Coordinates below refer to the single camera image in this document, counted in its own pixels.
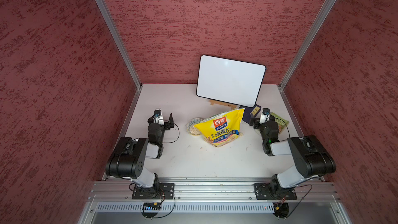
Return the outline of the patterned breakfast bowl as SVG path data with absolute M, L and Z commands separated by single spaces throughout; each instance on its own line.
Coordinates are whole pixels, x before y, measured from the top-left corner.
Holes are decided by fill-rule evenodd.
M 203 118 L 192 118 L 191 120 L 189 120 L 189 122 L 187 123 L 187 132 L 193 136 L 201 135 L 202 133 L 195 126 L 196 124 L 200 123 L 202 120 Z

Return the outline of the yellow oats bag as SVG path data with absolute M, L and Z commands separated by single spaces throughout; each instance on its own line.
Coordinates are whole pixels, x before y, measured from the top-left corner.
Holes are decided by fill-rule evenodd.
M 214 147 L 221 147 L 238 139 L 241 135 L 240 124 L 245 108 L 214 115 L 196 124 L 204 141 Z

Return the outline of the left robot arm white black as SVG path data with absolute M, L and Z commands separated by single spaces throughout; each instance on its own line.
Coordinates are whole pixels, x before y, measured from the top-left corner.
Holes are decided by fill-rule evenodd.
M 166 131 L 174 128 L 173 115 L 164 119 L 160 110 L 155 110 L 148 119 L 148 136 L 133 139 L 121 137 L 107 161 L 107 176 L 127 179 L 136 187 L 136 192 L 143 197 L 157 197 L 161 193 L 159 177 L 144 166 L 146 159 L 160 159 L 164 148 Z

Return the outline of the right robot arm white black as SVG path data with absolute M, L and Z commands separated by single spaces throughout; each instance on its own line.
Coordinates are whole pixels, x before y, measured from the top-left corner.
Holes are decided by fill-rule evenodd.
M 296 200 L 295 189 L 312 178 L 336 171 L 336 163 L 313 135 L 278 139 L 279 126 L 274 116 L 251 118 L 249 125 L 260 130 L 262 147 L 270 157 L 291 155 L 294 165 L 271 177 L 270 182 L 254 184 L 258 200 Z

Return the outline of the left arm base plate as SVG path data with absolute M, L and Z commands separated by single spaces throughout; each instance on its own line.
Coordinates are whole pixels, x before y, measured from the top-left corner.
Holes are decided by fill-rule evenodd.
M 151 188 L 135 186 L 132 190 L 133 200 L 173 200 L 175 184 L 159 183 Z

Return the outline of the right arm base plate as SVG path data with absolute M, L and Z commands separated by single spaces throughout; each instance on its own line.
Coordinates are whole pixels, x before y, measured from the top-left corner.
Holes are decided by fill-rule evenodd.
M 281 188 L 271 183 L 254 184 L 254 192 L 257 200 L 297 200 L 295 188 Z

